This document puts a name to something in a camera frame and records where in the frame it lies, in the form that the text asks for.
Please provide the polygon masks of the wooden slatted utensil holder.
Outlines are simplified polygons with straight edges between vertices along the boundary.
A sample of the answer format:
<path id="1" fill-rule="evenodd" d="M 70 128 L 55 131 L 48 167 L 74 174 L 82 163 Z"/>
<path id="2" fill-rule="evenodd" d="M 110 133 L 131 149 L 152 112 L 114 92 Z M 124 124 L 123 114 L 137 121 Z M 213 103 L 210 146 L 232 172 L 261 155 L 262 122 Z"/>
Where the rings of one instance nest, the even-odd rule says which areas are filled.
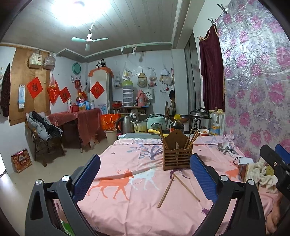
<path id="1" fill-rule="evenodd" d="M 163 145 L 163 170 L 189 169 L 192 148 L 184 149 L 188 136 L 180 130 L 174 130 L 165 140 L 169 149 Z"/>

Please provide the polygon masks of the chopstick in holder left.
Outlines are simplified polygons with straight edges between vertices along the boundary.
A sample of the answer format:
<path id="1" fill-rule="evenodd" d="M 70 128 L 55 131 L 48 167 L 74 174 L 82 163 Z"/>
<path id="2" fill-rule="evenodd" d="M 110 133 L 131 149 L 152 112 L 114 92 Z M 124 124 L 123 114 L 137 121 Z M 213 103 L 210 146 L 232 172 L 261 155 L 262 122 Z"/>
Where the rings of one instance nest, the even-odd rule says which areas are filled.
<path id="1" fill-rule="evenodd" d="M 163 143 L 165 149 L 169 149 L 169 147 L 167 145 L 167 142 L 165 140 L 165 136 L 164 136 L 162 130 L 161 129 L 158 129 L 158 132 L 159 132 L 159 135 L 161 136 L 161 140 L 162 140 L 162 143 Z"/>

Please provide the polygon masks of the dark red curtain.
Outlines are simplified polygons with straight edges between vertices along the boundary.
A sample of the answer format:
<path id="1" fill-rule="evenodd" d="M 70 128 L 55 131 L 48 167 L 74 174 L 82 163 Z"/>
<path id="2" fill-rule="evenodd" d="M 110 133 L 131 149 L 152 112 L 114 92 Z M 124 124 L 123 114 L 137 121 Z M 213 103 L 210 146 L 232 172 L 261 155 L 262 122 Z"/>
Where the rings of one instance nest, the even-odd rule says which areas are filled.
<path id="1" fill-rule="evenodd" d="M 216 25 L 200 40 L 200 72 L 204 107 L 225 110 L 224 67 Z"/>

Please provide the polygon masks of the green ceiling fan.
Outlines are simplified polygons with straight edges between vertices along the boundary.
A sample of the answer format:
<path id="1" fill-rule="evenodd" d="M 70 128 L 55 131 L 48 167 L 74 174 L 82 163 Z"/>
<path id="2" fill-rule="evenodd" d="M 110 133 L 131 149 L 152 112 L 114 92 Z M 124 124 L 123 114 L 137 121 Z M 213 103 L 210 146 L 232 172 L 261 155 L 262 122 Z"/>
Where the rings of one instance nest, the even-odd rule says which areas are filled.
<path id="1" fill-rule="evenodd" d="M 71 38 L 71 41 L 72 42 L 78 42 L 78 43 L 85 43 L 85 45 L 86 45 L 85 46 L 85 51 L 89 51 L 90 50 L 90 45 L 92 43 L 108 40 L 107 37 L 105 37 L 105 38 L 98 38 L 98 39 L 92 39 L 92 29 L 93 29 L 93 27 L 94 27 L 94 23 L 92 23 L 91 24 L 91 27 L 88 29 L 88 34 L 87 34 L 86 39 L 72 37 Z"/>

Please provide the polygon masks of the chopstick in holder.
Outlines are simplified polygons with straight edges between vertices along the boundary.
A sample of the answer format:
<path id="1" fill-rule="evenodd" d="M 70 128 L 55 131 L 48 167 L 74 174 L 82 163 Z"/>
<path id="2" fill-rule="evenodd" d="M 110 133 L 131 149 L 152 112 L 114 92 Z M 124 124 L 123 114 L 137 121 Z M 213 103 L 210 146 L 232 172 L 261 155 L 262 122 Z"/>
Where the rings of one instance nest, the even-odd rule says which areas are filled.
<path id="1" fill-rule="evenodd" d="M 164 136 L 162 130 L 161 129 L 158 129 L 158 132 L 159 132 L 159 135 L 161 136 L 161 140 L 162 140 L 162 143 L 163 143 L 165 149 L 169 149 L 169 147 L 167 145 L 167 142 L 165 140 L 165 136 Z"/>
<path id="2" fill-rule="evenodd" d="M 184 146 L 184 149 L 188 149 L 188 148 L 191 148 L 194 141 L 196 141 L 196 139 L 199 137 L 199 130 L 196 130 L 193 137 L 190 139 L 190 137 L 188 137 L 188 140 Z"/>

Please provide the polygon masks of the brown wooden board door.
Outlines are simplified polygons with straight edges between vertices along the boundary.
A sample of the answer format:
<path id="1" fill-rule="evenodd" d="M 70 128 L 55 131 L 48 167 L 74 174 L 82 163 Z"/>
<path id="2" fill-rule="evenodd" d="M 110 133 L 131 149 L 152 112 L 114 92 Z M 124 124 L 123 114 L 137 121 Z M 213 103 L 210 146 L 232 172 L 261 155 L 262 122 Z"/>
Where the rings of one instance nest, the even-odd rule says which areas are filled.
<path id="1" fill-rule="evenodd" d="M 26 114 L 31 111 L 51 113 L 50 99 L 47 92 L 51 72 L 44 68 L 29 68 L 28 59 L 33 51 L 25 48 L 17 48 L 14 54 L 10 70 L 10 106 L 9 124 L 11 126 L 22 123 L 26 119 Z M 19 108 L 19 87 L 24 86 L 25 103 L 23 108 Z"/>

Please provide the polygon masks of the white rice cooker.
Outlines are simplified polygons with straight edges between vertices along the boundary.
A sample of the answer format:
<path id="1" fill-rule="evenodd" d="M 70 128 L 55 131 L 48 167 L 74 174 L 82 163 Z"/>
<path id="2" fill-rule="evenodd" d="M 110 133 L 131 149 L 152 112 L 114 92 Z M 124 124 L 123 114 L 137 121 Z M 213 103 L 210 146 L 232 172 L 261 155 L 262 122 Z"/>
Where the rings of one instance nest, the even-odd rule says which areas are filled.
<path id="1" fill-rule="evenodd" d="M 162 131 L 167 130 L 166 120 L 163 115 L 160 114 L 150 114 L 147 120 L 147 129 L 153 129 L 158 131 L 161 129 Z"/>

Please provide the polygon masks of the pink thermos jug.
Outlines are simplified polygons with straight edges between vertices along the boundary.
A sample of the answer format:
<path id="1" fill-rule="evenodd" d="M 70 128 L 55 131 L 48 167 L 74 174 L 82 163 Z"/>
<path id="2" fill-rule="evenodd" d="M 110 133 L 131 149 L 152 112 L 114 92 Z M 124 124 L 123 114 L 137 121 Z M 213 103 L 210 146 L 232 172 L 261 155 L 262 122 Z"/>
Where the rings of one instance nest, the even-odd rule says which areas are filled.
<path id="1" fill-rule="evenodd" d="M 145 106 L 147 103 L 146 94 L 141 89 L 138 90 L 136 101 L 137 101 L 137 106 L 140 106 L 140 107 Z"/>

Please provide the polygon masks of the clear plastic jar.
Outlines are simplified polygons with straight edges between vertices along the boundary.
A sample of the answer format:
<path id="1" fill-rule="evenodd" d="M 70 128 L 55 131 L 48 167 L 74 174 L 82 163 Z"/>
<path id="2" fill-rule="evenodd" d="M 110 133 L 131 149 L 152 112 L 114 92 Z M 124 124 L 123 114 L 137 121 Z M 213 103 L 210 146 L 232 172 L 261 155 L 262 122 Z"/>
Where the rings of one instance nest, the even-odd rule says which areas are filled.
<path id="1" fill-rule="evenodd" d="M 222 136 L 225 129 L 225 112 L 222 109 L 215 108 L 215 110 L 209 110 L 211 124 L 210 134 L 214 136 Z"/>

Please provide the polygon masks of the metal spoon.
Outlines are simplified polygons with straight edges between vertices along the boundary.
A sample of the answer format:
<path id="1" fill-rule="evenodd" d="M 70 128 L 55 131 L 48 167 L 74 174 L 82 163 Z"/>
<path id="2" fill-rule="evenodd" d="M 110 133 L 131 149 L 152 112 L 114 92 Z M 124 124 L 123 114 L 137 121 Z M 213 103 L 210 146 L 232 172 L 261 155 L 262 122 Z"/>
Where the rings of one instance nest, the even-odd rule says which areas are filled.
<path id="1" fill-rule="evenodd" d="M 221 144 L 217 145 L 217 148 L 219 151 L 223 152 L 224 155 L 226 155 L 227 153 L 233 157 L 233 155 L 238 155 L 238 152 L 234 150 L 233 146 L 228 143 L 228 142 L 224 142 Z"/>

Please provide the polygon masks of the stacked grey steamer container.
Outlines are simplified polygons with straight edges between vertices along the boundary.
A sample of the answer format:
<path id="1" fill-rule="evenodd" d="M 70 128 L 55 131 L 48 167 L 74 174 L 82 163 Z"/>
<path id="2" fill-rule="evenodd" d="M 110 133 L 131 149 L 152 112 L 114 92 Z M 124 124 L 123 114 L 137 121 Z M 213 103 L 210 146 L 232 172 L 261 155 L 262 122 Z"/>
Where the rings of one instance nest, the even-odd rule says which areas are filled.
<path id="1" fill-rule="evenodd" d="M 122 82 L 123 107 L 131 107 L 134 102 L 134 87 L 130 80 Z"/>

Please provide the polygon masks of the chopstick in holder right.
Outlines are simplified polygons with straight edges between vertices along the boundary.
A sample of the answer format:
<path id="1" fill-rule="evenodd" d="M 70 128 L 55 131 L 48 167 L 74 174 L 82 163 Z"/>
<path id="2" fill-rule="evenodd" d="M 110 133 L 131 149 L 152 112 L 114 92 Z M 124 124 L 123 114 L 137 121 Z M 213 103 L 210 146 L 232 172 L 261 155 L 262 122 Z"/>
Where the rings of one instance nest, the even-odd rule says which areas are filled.
<path id="1" fill-rule="evenodd" d="M 196 130 L 193 137 L 190 139 L 190 137 L 188 137 L 188 140 L 184 146 L 184 149 L 188 149 L 188 148 L 191 148 L 194 141 L 196 141 L 196 139 L 199 137 L 199 130 Z"/>

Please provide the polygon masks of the red covered side table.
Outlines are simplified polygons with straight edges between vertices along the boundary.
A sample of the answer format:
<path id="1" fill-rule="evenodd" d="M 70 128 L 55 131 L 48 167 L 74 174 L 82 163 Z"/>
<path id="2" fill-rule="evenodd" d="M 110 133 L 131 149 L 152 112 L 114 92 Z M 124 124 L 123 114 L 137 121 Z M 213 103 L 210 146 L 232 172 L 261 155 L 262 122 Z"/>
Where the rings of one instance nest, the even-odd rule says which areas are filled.
<path id="1" fill-rule="evenodd" d="M 83 152 L 83 148 L 90 146 L 93 138 L 97 140 L 97 143 L 105 138 L 105 133 L 101 127 L 101 115 L 101 110 L 95 108 L 73 113 L 54 113 L 48 115 L 48 120 L 59 128 L 74 124 L 79 147 L 81 152 Z"/>

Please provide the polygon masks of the red gift box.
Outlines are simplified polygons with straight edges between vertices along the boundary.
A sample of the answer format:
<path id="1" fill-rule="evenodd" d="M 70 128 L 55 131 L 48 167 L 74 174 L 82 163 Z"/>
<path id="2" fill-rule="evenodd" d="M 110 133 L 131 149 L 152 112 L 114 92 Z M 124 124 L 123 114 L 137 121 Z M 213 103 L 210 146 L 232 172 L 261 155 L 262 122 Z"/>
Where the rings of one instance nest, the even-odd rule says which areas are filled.
<path id="1" fill-rule="evenodd" d="M 22 172 L 23 170 L 32 165 L 29 152 L 26 148 L 22 149 L 21 151 L 18 151 L 15 154 L 12 154 L 11 161 L 17 173 Z"/>

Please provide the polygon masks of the wooden chair with clothes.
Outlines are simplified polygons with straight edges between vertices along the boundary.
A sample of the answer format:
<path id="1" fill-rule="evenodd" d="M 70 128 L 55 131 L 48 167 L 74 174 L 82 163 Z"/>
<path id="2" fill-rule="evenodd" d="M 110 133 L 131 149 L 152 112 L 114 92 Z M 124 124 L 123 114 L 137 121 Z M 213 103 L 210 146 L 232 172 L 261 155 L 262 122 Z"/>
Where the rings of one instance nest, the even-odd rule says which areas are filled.
<path id="1" fill-rule="evenodd" d="M 63 130 L 53 125 L 45 115 L 36 111 L 26 113 L 25 124 L 34 144 L 34 161 L 40 156 L 42 165 L 46 167 L 45 154 L 49 154 L 51 150 L 58 150 L 64 156 Z"/>

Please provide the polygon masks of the dark soy sauce bottle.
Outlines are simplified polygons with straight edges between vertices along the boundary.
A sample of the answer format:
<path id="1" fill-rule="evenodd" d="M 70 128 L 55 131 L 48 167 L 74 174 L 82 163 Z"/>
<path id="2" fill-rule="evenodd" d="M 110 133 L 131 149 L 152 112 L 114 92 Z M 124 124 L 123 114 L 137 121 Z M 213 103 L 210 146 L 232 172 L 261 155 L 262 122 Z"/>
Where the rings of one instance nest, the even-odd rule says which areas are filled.
<path id="1" fill-rule="evenodd" d="M 184 125 L 181 122 L 181 115 L 175 114 L 174 121 L 170 125 L 170 131 L 180 130 L 182 133 L 184 132 Z"/>

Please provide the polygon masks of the white refrigerator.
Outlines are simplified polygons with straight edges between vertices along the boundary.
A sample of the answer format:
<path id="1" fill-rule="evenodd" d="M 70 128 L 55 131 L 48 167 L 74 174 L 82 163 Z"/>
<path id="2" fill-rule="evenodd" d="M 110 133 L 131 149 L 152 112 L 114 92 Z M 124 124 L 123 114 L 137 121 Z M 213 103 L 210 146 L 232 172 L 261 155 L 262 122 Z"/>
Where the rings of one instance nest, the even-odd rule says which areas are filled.
<path id="1" fill-rule="evenodd" d="M 90 100 L 103 115 L 110 114 L 113 101 L 113 73 L 108 67 L 93 69 L 89 72 Z"/>

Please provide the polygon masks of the cream knitted cloth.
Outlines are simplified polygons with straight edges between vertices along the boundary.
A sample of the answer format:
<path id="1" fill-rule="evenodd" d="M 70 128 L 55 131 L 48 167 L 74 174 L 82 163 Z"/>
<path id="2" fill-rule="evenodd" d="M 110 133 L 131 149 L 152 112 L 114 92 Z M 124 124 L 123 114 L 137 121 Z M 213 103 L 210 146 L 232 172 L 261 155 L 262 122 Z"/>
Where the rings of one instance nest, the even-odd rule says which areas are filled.
<path id="1" fill-rule="evenodd" d="M 276 194 L 278 192 L 276 188 L 278 178 L 273 172 L 271 166 L 263 158 L 260 158 L 256 163 L 247 164 L 243 181 L 252 179 L 256 186 L 265 188 L 267 193 Z"/>

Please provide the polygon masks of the black electric pressure cooker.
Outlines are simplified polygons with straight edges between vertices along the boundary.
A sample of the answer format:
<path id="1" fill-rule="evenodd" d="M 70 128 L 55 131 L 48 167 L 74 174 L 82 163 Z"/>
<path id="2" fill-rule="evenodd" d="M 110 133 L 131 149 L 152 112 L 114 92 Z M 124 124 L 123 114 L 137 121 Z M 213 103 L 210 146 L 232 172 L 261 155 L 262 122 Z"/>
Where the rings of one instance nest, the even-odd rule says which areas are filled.
<path id="1" fill-rule="evenodd" d="M 209 116 L 209 111 L 205 108 L 197 108 L 189 113 L 191 127 L 194 131 L 201 128 L 209 129 L 211 118 Z"/>

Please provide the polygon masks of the wooden chopstick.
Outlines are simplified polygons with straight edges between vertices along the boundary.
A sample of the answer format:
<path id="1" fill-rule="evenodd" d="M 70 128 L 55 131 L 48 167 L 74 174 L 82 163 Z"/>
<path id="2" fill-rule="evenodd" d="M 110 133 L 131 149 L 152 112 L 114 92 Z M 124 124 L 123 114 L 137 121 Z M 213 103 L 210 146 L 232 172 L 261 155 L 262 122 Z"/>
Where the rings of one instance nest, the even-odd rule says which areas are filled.
<path id="1" fill-rule="evenodd" d="M 200 202 L 199 198 L 186 186 L 186 184 L 175 174 L 173 176 L 180 182 L 180 184 L 198 201 Z"/>
<path id="2" fill-rule="evenodd" d="M 172 185 L 172 182 L 173 182 L 174 178 L 175 178 L 175 175 L 173 174 L 172 177 L 171 177 L 171 180 L 170 180 L 170 182 L 169 182 L 169 184 L 168 184 L 168 186 L 166 188 L 166 190 L 164 191 L 164 194 L 163 194 L 163 196 L 162 196 L 157 208 L 160 208 L 162 206 L 162 204 L 163 204 L 163 202 L 164 202 L 164 200 L 165 200 L 165 198 L 166 198 L 166 196 L 167 196 L 167 194 L 168 194 L 168 192 L 170 190 L 170 187 Z"/>

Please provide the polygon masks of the cooking oil bottle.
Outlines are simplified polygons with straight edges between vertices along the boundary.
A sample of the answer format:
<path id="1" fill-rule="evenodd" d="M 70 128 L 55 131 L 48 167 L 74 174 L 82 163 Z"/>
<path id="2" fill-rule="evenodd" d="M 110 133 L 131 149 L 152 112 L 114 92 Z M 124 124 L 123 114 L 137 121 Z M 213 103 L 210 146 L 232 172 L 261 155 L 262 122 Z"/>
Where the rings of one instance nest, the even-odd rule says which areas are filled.
<path id="1" fill-rule="evenodd" d="M 86 100 L 84 96 L 81 93 L 78 93 L 78 96 L 76 98 L 77 106 L 80 111 L 86 110 Z"/>

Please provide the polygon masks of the stainless electric kettle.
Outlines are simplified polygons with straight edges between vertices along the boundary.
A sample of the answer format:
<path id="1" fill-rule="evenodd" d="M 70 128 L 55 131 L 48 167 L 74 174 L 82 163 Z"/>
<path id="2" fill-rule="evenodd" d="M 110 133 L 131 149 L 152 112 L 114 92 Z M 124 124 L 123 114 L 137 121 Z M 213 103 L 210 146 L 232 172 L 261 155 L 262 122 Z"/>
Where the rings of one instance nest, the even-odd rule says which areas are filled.
<path id="1" fill-rule="evenodd" d="M 134 125 L 132 123 L 133 119 L 130 116 L 120 117 L 116 122 L 117 132 L 120 134 L 133 133 Z"/>

